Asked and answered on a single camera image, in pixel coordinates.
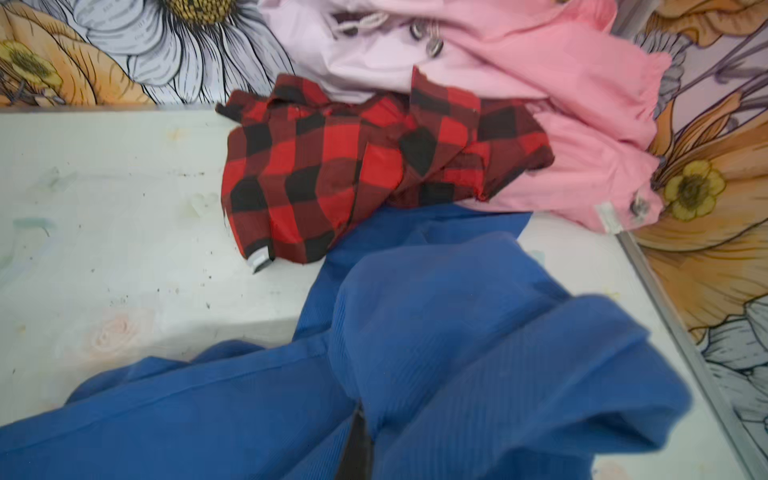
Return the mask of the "right aluminium corner post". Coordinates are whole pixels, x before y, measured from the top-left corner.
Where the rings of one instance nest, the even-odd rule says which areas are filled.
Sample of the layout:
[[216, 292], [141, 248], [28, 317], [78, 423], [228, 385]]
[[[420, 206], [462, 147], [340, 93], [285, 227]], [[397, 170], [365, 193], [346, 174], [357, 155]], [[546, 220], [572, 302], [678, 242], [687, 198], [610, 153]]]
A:
[[729, 401], [721, 393], [713, 380], [706, 362], [698, 352], [688, 332], [683, 328], [680, 316], [663, 289], [660, 281], [633, 236], [628, 232], [620, 233], [617, 240], [633, 265], [639, 279], [651, 299], [661, 320], [674, 339], [675, 345], [686, 366], [695, 378], [706, 403], [714, 414], [720, 429], [724, 433], [732, 452], [735, 454], [742, 471], [748, 479], [766, 479], [767, 461], [751, 442], [751, 437], [743, 428]]

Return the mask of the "red black plaid shirt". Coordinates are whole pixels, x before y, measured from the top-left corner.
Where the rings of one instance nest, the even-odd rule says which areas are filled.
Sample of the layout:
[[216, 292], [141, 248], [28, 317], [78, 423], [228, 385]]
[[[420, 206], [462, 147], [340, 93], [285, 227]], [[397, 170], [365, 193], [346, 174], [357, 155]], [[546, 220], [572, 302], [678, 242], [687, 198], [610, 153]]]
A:
[[255, 268], [316, 262], [383, 205], [486, 202], [554, 160], [522, 102], [482, 99], [419, 71], [408, 93], [360, 104], [282, 74], [268, 95], [235, 91], [216, 110], [235, 123], [222, 208]]

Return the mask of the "light lilac shirt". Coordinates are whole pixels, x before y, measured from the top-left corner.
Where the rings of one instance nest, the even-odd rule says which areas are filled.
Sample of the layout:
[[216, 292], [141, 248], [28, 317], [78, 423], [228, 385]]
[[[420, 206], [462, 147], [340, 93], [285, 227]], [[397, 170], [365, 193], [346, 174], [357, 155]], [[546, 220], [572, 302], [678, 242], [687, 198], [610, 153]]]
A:
[[445, 43], [436, 57], [406, 26], [352, 37], [331, 28], [328, 1], [262, 1], [259, 11], [288, 54], [297, 75], [334, 100], [360, 103], [377, 91], [408, 93], [412, 70], [441, 86], [480, 98], [543, 99], [545, 95], [478, 57]]

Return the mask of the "blue cloth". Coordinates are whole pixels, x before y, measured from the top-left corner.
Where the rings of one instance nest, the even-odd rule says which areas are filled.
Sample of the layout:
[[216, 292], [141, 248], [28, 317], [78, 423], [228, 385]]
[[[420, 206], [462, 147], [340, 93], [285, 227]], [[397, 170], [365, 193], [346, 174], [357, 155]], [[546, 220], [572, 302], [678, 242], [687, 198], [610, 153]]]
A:
[[525, 214], [383, 208], [327, 256], [292, 340], [148, 357], [1, 430], [5, 479], [587, 479], [691, 405], [647, 331], [569, 294]]

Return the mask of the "pink shirt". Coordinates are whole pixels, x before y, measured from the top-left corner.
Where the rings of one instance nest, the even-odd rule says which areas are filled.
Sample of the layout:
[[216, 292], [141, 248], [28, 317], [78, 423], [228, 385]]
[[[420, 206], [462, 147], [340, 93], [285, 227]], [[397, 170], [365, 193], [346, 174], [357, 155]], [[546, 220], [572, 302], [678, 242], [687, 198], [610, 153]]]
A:
[[612, 1], [374, 1], [389, 14], [433, 20], [478, 66], [457, 85], [522, 99], [554, 154], [486, 202], [489, 212], [546, 211], [600, 233], [657, 222], [663, 203], [649, 146], [665, 53], [616, 37]]

